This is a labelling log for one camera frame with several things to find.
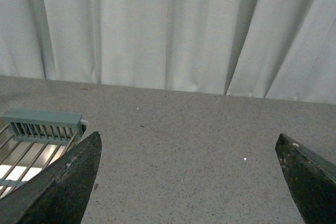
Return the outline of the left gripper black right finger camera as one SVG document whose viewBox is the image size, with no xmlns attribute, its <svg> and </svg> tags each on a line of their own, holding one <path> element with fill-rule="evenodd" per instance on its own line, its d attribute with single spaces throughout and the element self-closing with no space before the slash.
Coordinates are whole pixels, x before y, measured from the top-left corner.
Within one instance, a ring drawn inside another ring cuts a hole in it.
<svg viewBox="0 0 336 224">
<path fill-rule="evenodd" d="M 285 134 L 275 150 L 304 222 L 335 223 L 335 164 Z"/>
</svg>

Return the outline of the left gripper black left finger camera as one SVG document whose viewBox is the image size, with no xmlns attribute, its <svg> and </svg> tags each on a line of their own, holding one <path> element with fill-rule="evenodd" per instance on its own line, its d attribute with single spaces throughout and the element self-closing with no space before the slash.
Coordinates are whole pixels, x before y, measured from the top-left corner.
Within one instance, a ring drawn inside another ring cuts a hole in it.
<svg viewBox="0 0 336 224">
<path fill-rule="evenodd" d="M 101 137 L 93 132 L 1 199 L 1 223 L 81 223 L 99 168 Z"/>
</svg>

